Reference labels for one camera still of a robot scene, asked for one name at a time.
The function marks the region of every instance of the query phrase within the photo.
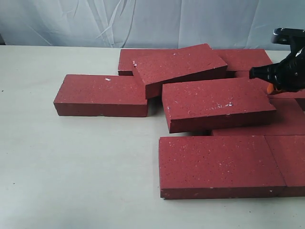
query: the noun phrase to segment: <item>white table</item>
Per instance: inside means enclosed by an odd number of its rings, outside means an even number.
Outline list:
[[[119,53],[0,46],[1,229],[305,227],[305,198],[161,199],[161,107],[147,118],[59,117],[64,76],[117,74]]]

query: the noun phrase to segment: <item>table surface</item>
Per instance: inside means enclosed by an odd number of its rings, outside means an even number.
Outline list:
[[[158,101],[147,118],[59,117],[64,76],[117,74],[119,55],[0,46],[0,228],[305,227],[305,198],[161,199],[158,139],[170,134]]]

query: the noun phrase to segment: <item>brick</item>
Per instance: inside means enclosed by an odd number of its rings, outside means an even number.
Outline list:
[[[236,78],[248,78],[249,79],[249,72],[248,71],[240,71],[235,72],[234,76]],[[252,79],[252,82],[257,86],[257,88],[261,88],[267,94],[267,87],[269,85],[268,82],[261,80],[261,79]],[[303,111],[305,111],[305,90],[299,92],[285,92],[281,94],[275,95],[268,95],[269,98],[274,99],[295,99]]]
[[[54,105],[63,116],[145,117],[148,111],[133,76],[67,75]]]
[[[208,44],[134,59],[133,75],[146,98],[162,94],[162,84],[225,77],[227,65]]]
[[[139,56],[151,55],[154,53],[168,52],[171,49],[121,49],[118,73],[119,75],[132,74],[132,60]]]
[[[249,71],[252,67],[273,64],[264,49],[215,49],[227,64],[227,71]]]
[[[286,188],[280,197],[305,196],[305,136],[267,136]]]
[[[270,125],[218,129],[212,135],[305,135],[305,114],[295,99],[270,99],[270,102],[276,108]]]
[[[247,79],[163,85],[162,101],[170,133],[271,123],[276,112]]]
[[[161,137],[164,199],[275,197],[285,182],[263,136]]]

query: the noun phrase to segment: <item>robotic arm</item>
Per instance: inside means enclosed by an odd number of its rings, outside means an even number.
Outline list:
[[[280,63],[253,67],[250,79],[259,78],[269,82],[269,94],[305,89],[305,30],[276,29],[272,43],[290,45],[290,54]]]

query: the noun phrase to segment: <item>white backdrop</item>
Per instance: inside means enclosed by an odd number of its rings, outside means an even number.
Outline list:
[[[288,49],[273,29],[305,29],[304,0],[0,0],[7,44]]]

